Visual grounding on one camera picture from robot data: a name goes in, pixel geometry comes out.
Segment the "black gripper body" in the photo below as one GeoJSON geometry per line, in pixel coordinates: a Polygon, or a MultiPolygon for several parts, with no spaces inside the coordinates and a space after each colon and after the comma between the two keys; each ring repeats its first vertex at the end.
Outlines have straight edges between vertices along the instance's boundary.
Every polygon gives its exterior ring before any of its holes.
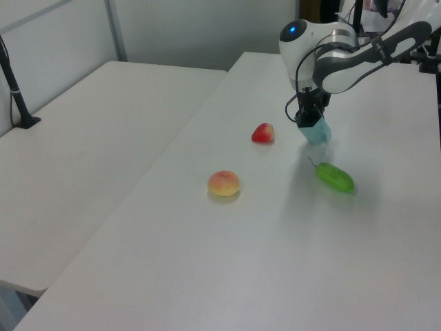
{"type": "Polygon", "coordinates": [[[320,112],[319,101],[327,100],[328,105],[330,101],[330,94],[321,90],[320,88],[296,88],[296,95],[298,100],[298,110],[308,111],[316,110],[320,112]]]}

